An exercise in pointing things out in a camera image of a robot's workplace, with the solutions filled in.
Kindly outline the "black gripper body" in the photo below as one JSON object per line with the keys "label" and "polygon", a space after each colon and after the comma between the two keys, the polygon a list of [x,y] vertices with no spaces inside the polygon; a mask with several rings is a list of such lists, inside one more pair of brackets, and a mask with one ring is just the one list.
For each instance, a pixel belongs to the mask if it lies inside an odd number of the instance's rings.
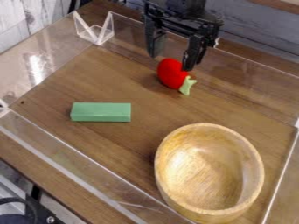
{"label": "black gripper body", "polygon": [[214,47],[219,39],[223,20],[206,11],[207,0],[143,0],[144,16],[161,19],[167,32],[189,38],[201,34],[207,46]]}

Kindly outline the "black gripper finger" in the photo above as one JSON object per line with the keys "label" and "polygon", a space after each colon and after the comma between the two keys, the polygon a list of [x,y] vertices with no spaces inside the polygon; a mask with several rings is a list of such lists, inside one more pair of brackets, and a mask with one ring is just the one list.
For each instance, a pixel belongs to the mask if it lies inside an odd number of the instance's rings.
{"label": "black gripper finger", "polygon": [[190,37],[189,48],[182,58],[182,70],[191,71],[194,67],[202,63],[202,58],[207,51],[207,41],[202,35]]}
{"label": "black gripper finger", "polygon": [[153,58],[158,57],[165,50],[166,30],[161,19],[144,16],[144,40],[146,49]]}

